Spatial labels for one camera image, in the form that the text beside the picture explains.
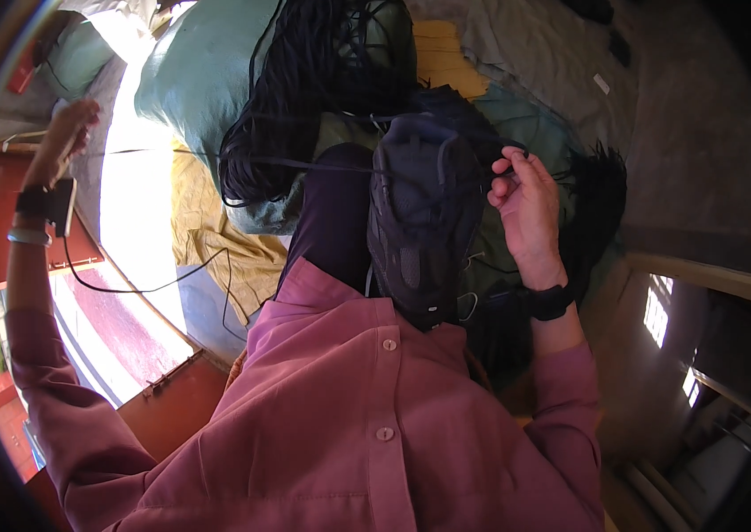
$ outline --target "bundle of black rope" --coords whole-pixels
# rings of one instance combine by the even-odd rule
[[[396,68],[401,58],[376,18],[389,5],[407,14],[401,0],[286,0],[281,8],[282,3],[275,9],[275,34],[260,77],[255,83],[258,42],[251,58],[250,97],[222,140],[219,177],[230,206],[277,201],[289,194],[297,168],[252,158],[311,160],[323,112],[395,115],[406,111],[416,88],[415,79]],[[367,43],[370,22],[385,43]],[[374,48],[381,49],[387,66],[372,58]]]

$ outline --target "left hand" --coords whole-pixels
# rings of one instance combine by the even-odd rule
[[[72,157],[86,149],[88,131],[100,123],[100,105],[93,100],[75,101],[53,117],[47,134],[29,165],[24,188],[56,184]]]

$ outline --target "yellow tarp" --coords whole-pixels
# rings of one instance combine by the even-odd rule
[[[455,24],[424,20],[413,24],[417,46],[417,74],[433,87],[451,85],[473,99],[485,94],[488,79],[473,68],[461,53]],[[185,149],[176,143],[175,148]],[[172,170],[172,216],[174,258],[179,266],[199,265],[219,250],[230,250],[231,268],[224,253],[207,270],[228,297],[241,324],[272,297],[283,270],[287,251],[277,237],[247,235],[234,228],[222,209],[221,198],[209,170],[189,153],[174,153]]]
[[[176,149],[185,146],[175,142]],[[243,325],[263,301],[277,289],[287,250],[277,237],[247,235],[233,227],[222,209],[221,198],[212,184],[210,172],[189,153],[175,152],[171,167],[174,259],[178,266],[203,264],[219,250],[221,253],[207,266],[212,280],[227,289],[231,272],[231,293],[228,300]]]
[[[445,20],[421,20],[413,23],[417,45],[417,77],[433,87],[451,85],[468,100],[485,94],[489,79],[476,72],[473,63],[461,52],[455,24]]]

